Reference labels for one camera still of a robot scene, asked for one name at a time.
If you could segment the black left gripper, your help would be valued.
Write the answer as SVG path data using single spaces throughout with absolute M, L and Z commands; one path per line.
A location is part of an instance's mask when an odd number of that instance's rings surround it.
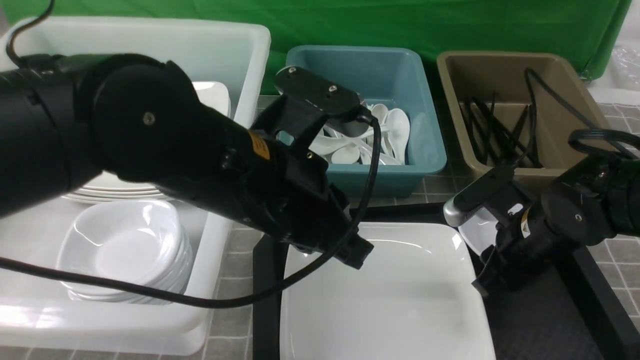
M 327 169 L 310 150 L 249 130 L 221 150 L 215 212 L 309 254 L 327 253 L 346 237 L 334 257 L 359 269 L 374 246 L 349 230 L 348 201 Z

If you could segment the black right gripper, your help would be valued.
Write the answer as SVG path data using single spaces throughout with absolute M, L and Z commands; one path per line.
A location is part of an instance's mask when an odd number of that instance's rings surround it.
M 472 283 L 483 297 L 521 289 L 565 259 L 566 239 L 560 232 L 565 196 L 544 194 L 513 215 L 503 200 L 482 204 L 498 220 L 495 244 Z

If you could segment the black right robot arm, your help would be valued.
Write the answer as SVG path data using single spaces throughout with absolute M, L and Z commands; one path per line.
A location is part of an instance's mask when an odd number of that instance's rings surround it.
M 490 170 L 462 196 L 468 209 L 497 220 L 495 242 L 473 281 L 483 296 L 518 290 L 576 249 L 617 235 L 639 235 L 639 161 L 590 155 L 550 182 L 538 196 L 505 166 Z

